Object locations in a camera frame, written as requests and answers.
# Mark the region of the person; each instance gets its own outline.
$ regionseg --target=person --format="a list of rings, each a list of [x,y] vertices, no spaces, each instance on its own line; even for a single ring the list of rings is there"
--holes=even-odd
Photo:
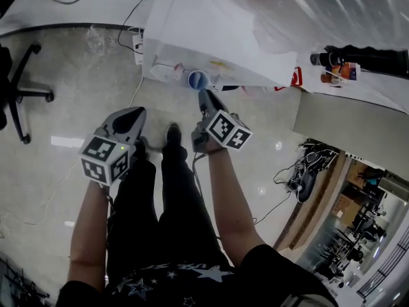
[[[159,221],[153,205],[155,167],[143,143],[136,146],[136,162],[120,184],[108,229],[104,190],[94,182],[88,186],[57,307],[285,306],[292,299],[337,306],[317,278],[258,235],[227,150],[208,142],[215,220],[234,267],[220,249],[187,166],[179,126],[169,127],[162,150],[164,212]]]

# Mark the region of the star print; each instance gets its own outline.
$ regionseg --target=star print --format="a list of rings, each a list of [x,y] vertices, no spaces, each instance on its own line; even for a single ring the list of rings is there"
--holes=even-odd
[[[223,282],[222,276],[233,274],[232,272],[221,271],[220,266],[213,266],[211,269],[192,269],[192,271],[201,274],[197,278],[210,278],[219,283]]]
[[[118,290],[118,292],[121,293],[121,291],[122,291],[122,289],[123,289],[123,286],[124,286],[125,284],[127,284],[128,282],[131,282],[131,281],[132,281],[131,279],[124,279],[124,280],[116,287],[116,289]]]
[[[184,298],[185,302],[183,303],[184,306],[192,307],[195,302],[193,301],[193,298]]]
[[[174,279],[174,277],[177,276],[177,273],[175,273],[175,272],[167,272],[167,276],[170,277],[171,279]]]
[[[127,286],[131,288],[128,295],[137,294],[143,300],[146,300],[146,292],[153,290],[153,288],[143,284],[143,279],[140,279],[136,284],[127,284]]]

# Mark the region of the tiled floor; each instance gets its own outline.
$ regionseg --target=tiled floor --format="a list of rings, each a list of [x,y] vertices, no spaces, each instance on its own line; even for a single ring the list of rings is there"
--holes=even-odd
[[[117,31],[106,29],[49,29],[1,39],[17,61],[33,41],[42,51],[32,56],[26,68],[28,79],[52,86],[53,103],[25,98],[22,116],[32,143],[23,145],[9,124],[0,132],[0,239],[1,251],[23,267],[25,273],[55,299],[66,280],[72,225],[87,186],[78,165],[78,148],[51,144],[51,136],[84,139],[105,118],[128,106],[141,71],[128,49],[116,43]],[[128,33],[124,41],[130,42]],[[303,137],[291,131],[300,92],[286,89],[265,93],[249,88],[220,93],[231,112],[254,131],[240,153],[231,153],[235,169],[254,217],[260,219],[286,198],[283,186],[273,176],[297,159]],[[151,146],[161,146],[166,126],[181,124],[183,141],[190,152],[190,133],[200,120],[197,93],[186,88],[145,80],[133,106],[148,110],[143,135]],[[282,149],[275,144],[281,141]],[[160,167],[160,155],[152,161]],[[207,161],[197,171],[212,220],[212,198]],[[162,212],[162,179],[157,172],[155,206]],[[296,200],[289,199],[272,212],[257,229],[273,244],[289,218]]]

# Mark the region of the plastic bag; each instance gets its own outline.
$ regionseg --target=plastic bag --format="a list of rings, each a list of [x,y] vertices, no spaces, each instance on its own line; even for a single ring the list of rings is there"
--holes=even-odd
[[[255,15],[254,34],[268,52],[409,47],[409,0],[234,1]]]

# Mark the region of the chair wheel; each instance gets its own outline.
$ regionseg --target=chair wheel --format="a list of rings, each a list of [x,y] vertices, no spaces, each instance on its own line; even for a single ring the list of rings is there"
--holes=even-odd
[[[30,134],[27,134],[24,138],[23,138],[23,143],[25,145],[28,145],[31,142],[31,136]]]
[[[48,95],[45,96],[45,100],[47,102],[52,102],[54,101],[54,99],[55,99],[54,92],[50,92]]]
[[[41,45],[39,44],[33,44],[33,52],[35,54],[38,54],[41,51]]]

